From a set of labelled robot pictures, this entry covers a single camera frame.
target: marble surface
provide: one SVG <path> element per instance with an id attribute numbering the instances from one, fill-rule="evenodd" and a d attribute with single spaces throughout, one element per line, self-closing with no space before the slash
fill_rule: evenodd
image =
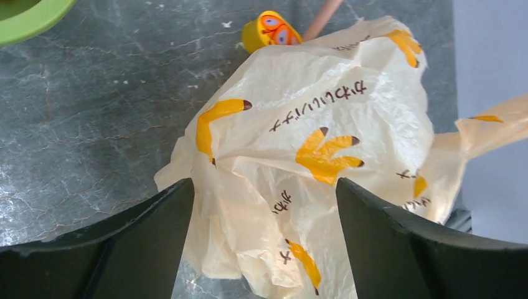
<path id="1" fill-rule="evenodd" d="M 0 48 L 0 245 L 51 240 L 156 193 L 198 109 L 248 57 L 242 26 L 272 9 L 303 32 L 322 0 L 79 0 L 50 31 Z M 453 131 L 452 2 L 347 0 L 325 28 L 391 15 L 429 61 L 437 132 Z M 256 298 L 182 263 L 173 298 Z"/>

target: cream plastic bag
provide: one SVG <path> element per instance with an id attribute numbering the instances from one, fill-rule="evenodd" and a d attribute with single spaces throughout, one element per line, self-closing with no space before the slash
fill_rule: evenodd
<path id="1" fill-rule="evenodd" d="M 426 59 L 391 17 L 258 50 L 178 139 L 158 189 L 191 177 L 184 257 L 265 298 L 357 298 L 335 183 L 443 223 L 467 160 L 528 135 L 528 99 L 434 135 Z"/>

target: wall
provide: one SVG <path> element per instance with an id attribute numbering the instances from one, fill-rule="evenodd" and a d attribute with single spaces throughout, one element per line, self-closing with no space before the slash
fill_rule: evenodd
<path id="1" fill-rule="evenodd" d="M 528 93 L 528 1 L 454 1 L 460 117 Z M 528 243 L 528 141 L 472 160 L 463 202 L 477 235 Z"/>

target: banana print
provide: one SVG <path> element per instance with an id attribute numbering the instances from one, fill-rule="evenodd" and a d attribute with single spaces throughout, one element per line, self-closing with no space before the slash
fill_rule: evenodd
<path id="1" fill-rule="evenodd" d="M 211 109 L 198 116 L 196 124 L 196 147 L 209 157 L 209 162 L 216 165 L 211 148 L 212 135 L 209 124 L 219 118 L 251 109 L 252 104 L 240 98 L 218 101 Z"/>
<path id="2" fill-rule="evenodd" d="M 418 42 L 413 40 L 411 33 L 405 30 L 396 29 L 385 36 L 400 48 L 403 54 L 405 54 L 407 63 L 409 63 L 410 66 L 417 68 L 420 65 L 415 54 L 421 54 L 422 48 Z"/>
<path id="3" fill-rule="evenodd" d="M 356 157 L 344 156 L 332 159 L 338 151 L 350 148 L 359 143 L 355 136 L 339 136 L 325 143 L 323 142 L 328 128 L 321 127 L 314 131 L 297 151 L 295 161 L 308 168 L 314 179 L 319 182 L 334 185 L 337 175 L 345 168 L 359 168 L 365 162 Z"/>
<path id="4" fill-rule="evenodd" d="M 427 181 L 423 176 L 419 176 L 414 181 L 414 198 L 416 199 L 427 188 Z"/>
<path id="5" fill-rule="evenodd" d="M 491 121 L 495 123 L 504 123 L 502 119 L 496 117 L 495 115 L 481 115 L 470 117 L 472 120 L 482 120 L 482 121 Z"/>
<path id="6" fill-rule="evenodd" d="M 298 259 L 301 264 L 303 264 L 304 271 L 306 271 L 306 274 L 312 281 L 312 285 L 315 288 L 315 295 L 319 296 L 319 284 L 321 283 L 321 273 L 319 272 L 319 269 L 317 268 L 317 265 L 315 264 L 315 261 L 310 257 L 310 255 L 306 252 L 306 250 L 300 246 L 299 244 L 296 244 L 288 239 L 286 239 L 286 243 L 288 243 L 289 250 L 293 254 L 293 256 Z"/>

